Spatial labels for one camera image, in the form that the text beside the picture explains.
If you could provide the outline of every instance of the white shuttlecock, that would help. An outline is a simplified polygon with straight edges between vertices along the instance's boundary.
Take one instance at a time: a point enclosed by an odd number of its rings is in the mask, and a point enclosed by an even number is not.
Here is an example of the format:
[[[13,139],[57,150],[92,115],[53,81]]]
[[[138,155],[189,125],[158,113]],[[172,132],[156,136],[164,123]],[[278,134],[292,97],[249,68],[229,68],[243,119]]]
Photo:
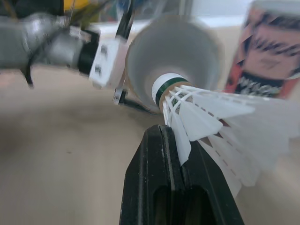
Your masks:
[[[300,135],[299,107],[289,101],[219,93],[190,86],[177,74],[160,76],[153,100],[172,127],[181,165],[198,141],[221,168],[233,196],[255,185]]]

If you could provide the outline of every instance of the metal cylinder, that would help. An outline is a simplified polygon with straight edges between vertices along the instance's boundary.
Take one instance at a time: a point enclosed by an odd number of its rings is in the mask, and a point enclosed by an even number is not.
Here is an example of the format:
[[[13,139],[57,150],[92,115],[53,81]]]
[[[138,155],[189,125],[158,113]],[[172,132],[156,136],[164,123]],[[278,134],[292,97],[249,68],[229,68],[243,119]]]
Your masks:
[[[286,98],[300,77],[300,2],[255,1],[225,92]]]

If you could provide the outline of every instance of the black cable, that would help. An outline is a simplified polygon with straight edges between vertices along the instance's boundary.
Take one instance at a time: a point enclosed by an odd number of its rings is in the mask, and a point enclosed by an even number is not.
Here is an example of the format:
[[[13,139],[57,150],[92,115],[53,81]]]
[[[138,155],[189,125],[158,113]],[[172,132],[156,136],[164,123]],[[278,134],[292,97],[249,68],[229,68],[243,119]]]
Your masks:
[[[130,5],[128,7],[128,11],[125,12],[121,18],[116,37],[120,36],[125,40],[128,40],[131,27],[133,24],[133,12],[134,12],[134,2],[135,0],[130,1]]]

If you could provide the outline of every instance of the yellow object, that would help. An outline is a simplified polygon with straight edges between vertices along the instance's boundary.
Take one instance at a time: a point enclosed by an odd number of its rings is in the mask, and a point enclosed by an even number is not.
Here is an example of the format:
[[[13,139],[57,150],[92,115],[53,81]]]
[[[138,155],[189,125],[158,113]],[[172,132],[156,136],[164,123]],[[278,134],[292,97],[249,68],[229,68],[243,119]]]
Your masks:
[[[72,7],[73,0],[64,0],[64,10],[67,11]],[[89,4],[89,0],[76,0],[74,9],[80,9]]]

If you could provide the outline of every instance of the beverage can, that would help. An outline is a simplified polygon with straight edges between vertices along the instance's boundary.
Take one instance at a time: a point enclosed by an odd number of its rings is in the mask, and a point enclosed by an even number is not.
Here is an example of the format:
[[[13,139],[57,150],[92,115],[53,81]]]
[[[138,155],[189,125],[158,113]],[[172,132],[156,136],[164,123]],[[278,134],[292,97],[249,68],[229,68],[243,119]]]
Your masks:
[[[286,98],[300,78],[300,3],[255,1],[224,92]]]

